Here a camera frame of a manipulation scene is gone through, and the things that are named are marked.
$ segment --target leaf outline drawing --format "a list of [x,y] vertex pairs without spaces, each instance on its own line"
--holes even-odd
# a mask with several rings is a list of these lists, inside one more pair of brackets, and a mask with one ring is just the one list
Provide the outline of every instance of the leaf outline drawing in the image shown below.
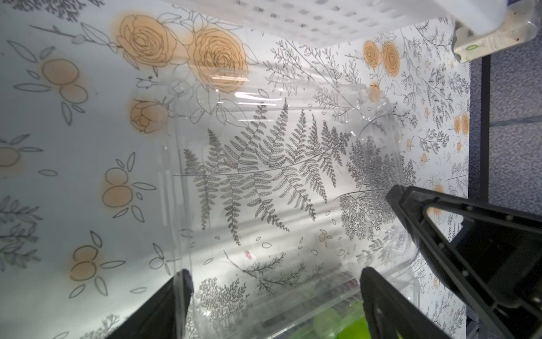
[[92,280],[92,284],[97,292],[104,297],[109,295],[107,283],[102,276],[98,275],[98,268],[110,270],[126,263],[124,260],[112,260],[98,264],[95,262],[100,249],[102,248],[102,238],[95,232],[90,231],[92,245],[83,245],[76,248],[72,254],[72,260],[75,262],[71,271],[70,279],[82,284],[74,288],[68,295],[68,299],[73,299],[84,292],[87,284]]
[[143,200],[141,192],[134,194],[132,187],[143,192],[156,190],[156,186],[145,182],[129,182],[130,174],[136,163],[136,153],[128,156],[126,163],[120,159],[115,160],[118,167],[111,167],[105,172],[105,181],[108,186],[102,194],[102,203],[108,208],[121,208],[114,215],[113,219],[120,218],[132,212],[132,216],[139,222],[145,222],[143,211],[135,203],[132,203],[134,196],[140,201]]

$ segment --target black metal frame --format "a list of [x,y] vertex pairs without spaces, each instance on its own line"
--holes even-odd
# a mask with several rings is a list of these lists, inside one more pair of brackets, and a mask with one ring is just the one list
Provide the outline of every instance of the black metal frame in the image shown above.
[[[484,323],[502,338],[542,336],[542,218],[417,187],[395,186],[386,198],[433,272]],[[467,221],[452,242],[431,207]]]

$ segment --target floral patterned backdrop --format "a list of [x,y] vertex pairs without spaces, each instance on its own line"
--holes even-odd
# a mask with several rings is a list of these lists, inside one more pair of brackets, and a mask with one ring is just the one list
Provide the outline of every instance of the floral patterned backdrop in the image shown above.
[[[250,237],[241,211],[288,237],[296,227],[281,212],[295,206],[310,224],[295,253],[304,247],[317,257],[318,245],[371,264],[400,226],[385,204],[364,199],[382,199],[372,191],[383,194],[397,178],[384,170],[392,165],[378,138],[360,142],[337,124],[352,108],[336,95],[343,85],[366,84],[368,102],[385,95],[392,103],[407,184],[467,196],[469,66],[450,51],[449,17],[316,49],[162,2],[4,0],[0,9],[5,337],[105,338],[158,290],[176,260],[163,210],[172,178],[200,199],[191,202],[195,227],[181,227],[181,237],[197,239],[221,218],[221,241],[247,249],[250,262],[277,243]],[[306,81],[328,89],[310,92]],[[305,109],[246,108],[235,93],[247,84],[258,98],[303,98]],[[183,146],[181,160],[163,168],[161,145],[175,129],[194,130],[209,148]],[[236,205],[236,195],[248,201]],[[458,232],[460,220],[430,213],[449,237]],[[244,271],[272,271],[295,255],[276,253]],[[200,259],[210,271],[235,262],[222,251],[220,260]],[[217,271],[195,282],[195,297],[219,317],[217,300],[234,293],[241,312],[251,296],[293,286],[323,265],[297,266],[288,284]],[[421,256],[412,268],[422,311],[465,337],[465,306]]]

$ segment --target orange rose drawing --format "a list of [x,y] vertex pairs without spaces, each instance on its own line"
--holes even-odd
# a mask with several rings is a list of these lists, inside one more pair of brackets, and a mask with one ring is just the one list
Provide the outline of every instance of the orange rose drawing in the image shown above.
[[401,59],[397,46],[391,41],[386,41],[382,47],[382,62],[386,72],[391,76],[397,76],[401,68]]
[[363,57],[369,67],[375,68],[382,61],[380,51],[372,41],[365,41],[363,44]]
[[469,120],[469,113],[465,112],[463,113],[463,124],[461,125],[461,129],[463,130],[463,135],[469,135],[470,130],[470,120]]
[[226,93],[239,89],[248,75],[243,44],[234,35],[210,24],[195,33],[188,49],[196,79]]
[[124,48],[124,58],[135,68],[139,64],[164,67],[188,60],[186,48],[175,34],[156,19],[146,15],[128,15],[119,27],[117,41]]
[[143,133],[152,133],[162,129],[167,124],[167,108],[151,101],[137,103],[130,112],[132,126]]

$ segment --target botanical print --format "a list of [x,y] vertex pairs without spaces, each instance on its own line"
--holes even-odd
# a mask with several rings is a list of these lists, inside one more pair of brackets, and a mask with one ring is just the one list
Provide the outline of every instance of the botanical print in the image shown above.
[[27,70],[28,75],[34,78],[34,80],[42,80],[42,82],[47,84],[25,82],[13,85],[13,87],[19,91],[35,93],[49,92],[52,89],[57,91],[64,100],[60,103],[60,111],[66,124],[71,126],[73,112],[84,113],[85,110],[79,105],[88,99],[87,90],[78,82],[80,75],[78,67],[66,59],[49,58],[55,50],[54,46],[43,49],[38,59],[28,48],[20,43],[10,40],[8,40],[8,43],[20,57],[38,65],[38,72]]
[[11,6],[19,11],[32,12],[45,10],[59,19],[70,22],[77,22],[80,11],[84,10],[88,4],[100,7],[105,5],[104,0],[3,0],[2,3]]
[[28,137],[30,134],[20,135],[9,141],[0,138],[0,167],[11,167],[17,164],[25,153],[43,152],[41,148],[23,146],[26,142],[19,145]]
[[102,248],[103,241],[102,238],[94,231],[91,231],[91,239],[92,245],[80,246],[73,252],[72,258],[74,264],[70,271],[69,277],[74,282],[83,283],[70,292],[68,296],[69,299],[75,298],[83,293],[87,287],[87,283],[91,284],[90,280],[92,278],[94,278],[93,285],[96,287],[96,290],[104,297],[107,297],[109,295],[109,291],[107,289],[105,280],[98,275],[99,268],[110,270],[126,263],[124,260],[112,260],[98,264],[96,259],[100,249]]
[[183,44],[175,33],[156,19],[146,15],[128,15],[120,23],[117,41],[124,49],[123,57],[139,69],[139,64],[152,66],[156,76],[157,67],[168,63],[182,65],[188,60]]
[[421,254],[412,264],[412,268],[420,284],[422,313],[449,336],[464,339],[466,332],[462,329],[466,321],[466,306],[442,285]]
[[[162,103],[162,108],[168,110],[169,117],[179,117],[174,113],[174,101],[182,103],[186,97],[195,94],[199,108],[188,114],[192,123],[199,122],[204,114],[211,114],[222,124],[246,126],[246,123],[237,122],[233,115],[243,114],[243,109],[232,100],[234,97],[228,94],[244,84],[248,66],[258,64],[258,60],[252,50],[233,33],[233,30],[240,28],[238,25],[184,9],[182,14],[166,12],[156,19],[146,15],[128,15],[120,23],[116,43],[103,31],[87,23],[81,23],[82,33],[78,34],[62,32],[57,27],[32,27],[71,37],[73,44],[96,43],[107,46],[114,53],[123,49],[122,56],[130,65],[137,70],[140,70],[140,65],[149,66],[156,78],[158,68],[174,65],[175,67],[168,71],[174,73],[177,67],[188,63],[194,79],[188,86],[187,79],[171,85],[169,82],[153,80],[150,76],[148,79],[138,78],[137,87],[168,87],[167,100],[160,98],[156,99],[156,102]],[[196,87],[195,93],[187,92],[186,88],[191,86]],[[137,115],[131,114],[132,125],[144,133],[161,129],[166,120],[161,114],[158,121],[155,120],[158,124],[147,128],[145,119],[141,122]]]
[[140,132],[158,131],[167,125],[168,118],[172,118],[165,103],[139,100],[136,102],[130,111],[130,122]]
[[113,218],[119,218],[128,213],[128,210],[131,210],[133,217],[137,221],[145,222],[143,212],[139,206],[136,204],[131,204],[128,206],[134,200],[134,195],[138,200],[143,200],[143,194],[141,192],[136,192],[134,194],[133,189],[130,186],[143,192],[154,191],[156,190],[156,186],[147,184],[145,182],[130,181],[129,173],[132,172],[136,162],[135,152],[130,154],[126,160],[126,164],[120,159],[117,159],[116,162],[118,167],[112,167],[105,172],[105,181],[108,185],[107,189],[102,194],[102,202],[109,208],[120,208],[127,206],[113,215]]
[[183,175],[194,177],[193,182],[200,193],[202,229],[208,223],[220,191],[224,217],[239,246],[237,218],[242,199],[248,201],[246,206],[256,208],[256,218],[286,232],[289,229],[275,212],[274,198],[269,197],[273,192],[280,193],[279,198],[287,199],[288,205],[299,208],[315,220],[316,211],[307,191],[310,189],[311,194],[327,201],[320,172],[336,186],[334,163],[342,165],[341,155],[346,154],[351,136],[337,132],[335,127],[329,129],[325,121],[320,130],[314,115],[308,125],[302,111],[295,125],[297,129],[288,138],[291,143],[287,144],[287,100],[278,119],[269,128],[271,124],[265,122],[266,113],[266,105],[258,105],[250,125],[229,142],[220,142],[209,129],[211,147],[204,163],[191,150],[184,150]]
[[39,208],[22,205],[11,196],[0,201],[0,241],[5,243],[0,245],[0,272],[7,265],[27,268],[32,261],[41,261],[36,256],[37,250],[28,248],[39,239],[34,235],[37,223],[42,220],[35,214]]
[[156,252],[156,257],[152,258],[151,261],[149,261],[149,267],[153,270],[159,270],[160,268],[164,268],[165,272],[167,273],[168,276],[171,275],[171,269],[168,265],[168,263],[172,263],[174,261],[176,261],[175,259],[165,259],[164,257],[164,251],[162,251],[162,248],[160,246],[158,246],[157,244],[155,244],[154,242],[152,243],[152,246],[154,248],[154,251]]

